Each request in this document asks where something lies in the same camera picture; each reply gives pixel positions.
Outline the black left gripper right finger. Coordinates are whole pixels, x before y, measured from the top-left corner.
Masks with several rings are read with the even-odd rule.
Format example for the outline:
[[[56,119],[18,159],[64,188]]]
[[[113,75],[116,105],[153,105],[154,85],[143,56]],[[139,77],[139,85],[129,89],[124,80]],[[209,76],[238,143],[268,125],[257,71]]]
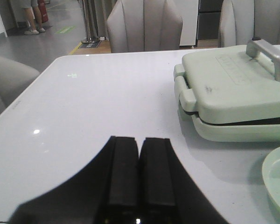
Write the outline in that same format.
[[[227,223],[189,176],[170,139],[144,140],[140,183],[143,224]]]

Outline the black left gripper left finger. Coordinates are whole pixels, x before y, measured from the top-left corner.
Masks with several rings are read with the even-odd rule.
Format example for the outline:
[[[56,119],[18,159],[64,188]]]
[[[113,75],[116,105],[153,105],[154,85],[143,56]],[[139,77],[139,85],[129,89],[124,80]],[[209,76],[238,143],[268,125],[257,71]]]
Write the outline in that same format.
[[[138,147],[112,136],[82,170],[18,206],[10,224],[134,224],[138,205]]]

